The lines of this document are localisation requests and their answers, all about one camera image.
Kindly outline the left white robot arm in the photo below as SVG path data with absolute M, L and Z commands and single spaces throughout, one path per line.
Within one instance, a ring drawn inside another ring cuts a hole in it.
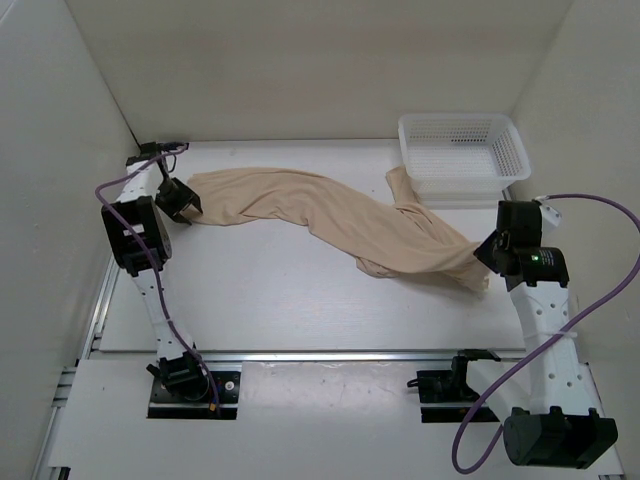
M 150 142 L 126 161 L 126 175 L 100 184 L 95 197 L 120 269 L 133 280 L 152 325 L 156 360 L 147 370 L 171 394 L 187 401 L 219 404 L 215 380 L 182 323 L 171 315 L 163 271 L 172 246 L 163 218 L 189 225 L 185 211 L 202 211 L 201 200 L 171 174 L 167 159 L 189 149 L 187 142 Z

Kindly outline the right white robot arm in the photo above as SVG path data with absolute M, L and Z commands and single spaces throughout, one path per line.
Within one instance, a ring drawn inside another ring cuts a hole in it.
M 449 387 L 460 399 L 479 395 L 451 447 L 454 469 L 467 425 L 487 405 L 501 425 L 491 440 L 503 443 L 516 466 L 586 470 L 618 439 L 616 422 L 599 415 L 586 386 L 569 325 L 569 273 L 560 249 L 542 244 L 557 211 L 536 200 L 499 202 L 496 228 L 475 257 L 502 277 L 516 309 L 526 355 L 509 370 L 497 360 L 473 360 L 453 370 Z

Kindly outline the beige trousers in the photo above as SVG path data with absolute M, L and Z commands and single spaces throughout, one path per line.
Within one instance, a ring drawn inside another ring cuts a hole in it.
M 388 171 L 386 181 L 392 204 L 294 169 L 198 173 L 187 184 L 200 197 L 201 208 L 188 217 L 212 226 L 282 220 L 352 256 L 371 277 L 439 273 L 472 291 L 485 291 L 490 271 L 474 255 L 477 243 L 419 202 L 404 168 Z

